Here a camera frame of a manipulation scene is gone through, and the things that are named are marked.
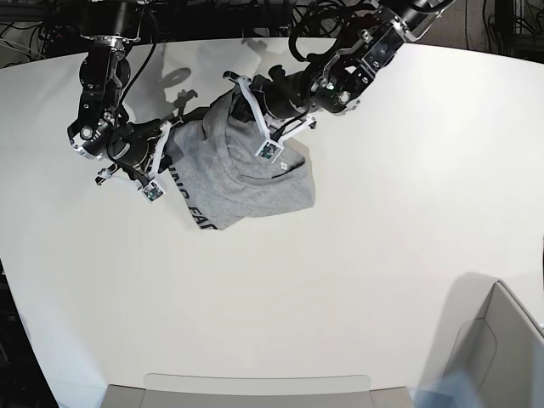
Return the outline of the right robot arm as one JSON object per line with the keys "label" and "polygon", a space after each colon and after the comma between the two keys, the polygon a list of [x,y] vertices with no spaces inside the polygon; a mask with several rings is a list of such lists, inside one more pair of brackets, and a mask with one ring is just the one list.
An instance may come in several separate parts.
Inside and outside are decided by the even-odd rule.
{"label": "right robot arm", "polygon": [[145,20],[150,22],[149,55],[156,49],[158,26],[150,1],[89,1],[84,9],[81,36],[90,49],[79,70],[82,94],[76,120],[67,128],[73,150],[94,160],[108,158],[112,165],[99,175],[107,179],[117,170],[131,180],[148,184],[146,170],[153,156],[150,141],[157,136],[159,120],[135,125],[123,105],[128,91],[145,66],[131,74],[127,56],[141,40]]}

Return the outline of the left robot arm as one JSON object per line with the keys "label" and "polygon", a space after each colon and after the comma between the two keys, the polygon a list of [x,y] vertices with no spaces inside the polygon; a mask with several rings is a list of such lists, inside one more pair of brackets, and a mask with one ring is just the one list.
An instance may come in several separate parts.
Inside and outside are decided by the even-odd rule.
{"label": "left robot arm", "polygon": [[[344,113],[398,50],[421,38],[450,5],[448,1],[360,1],[306,14],[288,38],[290,54],[305,69],[287,74],[275,65],[267,76],[255,76],[249,89],[258,108],[277,121],[319,109]],[[302,54],[298,40],[303,33],[334,19],[341,22],[334,43],[322,53]]]}

